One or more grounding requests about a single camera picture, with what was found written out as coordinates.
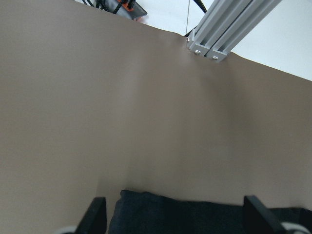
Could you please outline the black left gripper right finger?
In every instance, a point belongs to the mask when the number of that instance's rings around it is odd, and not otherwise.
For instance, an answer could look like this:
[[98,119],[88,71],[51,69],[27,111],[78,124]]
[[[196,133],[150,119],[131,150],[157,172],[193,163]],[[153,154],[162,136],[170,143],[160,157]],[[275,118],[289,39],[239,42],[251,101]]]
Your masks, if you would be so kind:
[[254,195],[243,200],[243,227],[247,234],[285,234],[278,218]]

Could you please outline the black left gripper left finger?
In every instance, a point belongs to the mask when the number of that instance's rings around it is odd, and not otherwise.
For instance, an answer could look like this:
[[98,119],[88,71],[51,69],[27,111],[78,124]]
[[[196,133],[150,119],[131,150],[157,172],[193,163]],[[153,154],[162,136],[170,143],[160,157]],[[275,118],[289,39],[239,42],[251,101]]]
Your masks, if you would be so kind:
[[95,197],[83,218],[78,224],[75,234],[105,234],[107,231],[106,198]]

